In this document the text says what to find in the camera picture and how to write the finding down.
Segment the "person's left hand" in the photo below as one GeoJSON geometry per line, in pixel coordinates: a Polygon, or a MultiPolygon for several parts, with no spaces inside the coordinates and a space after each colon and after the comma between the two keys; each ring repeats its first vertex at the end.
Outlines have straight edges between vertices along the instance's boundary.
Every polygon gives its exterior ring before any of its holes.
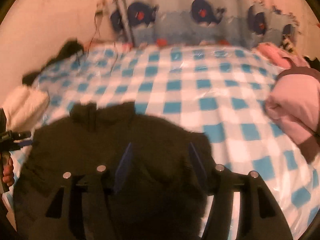
{"type": "Polygon", "coordinates": [[[12,186],[15,182],[14,180],[14,166],[13,166],[13,161],[12,158],[9,157],[7,163],[4,165],[4,170],[3,170],[3,182],[8,186],[12,186]]]}

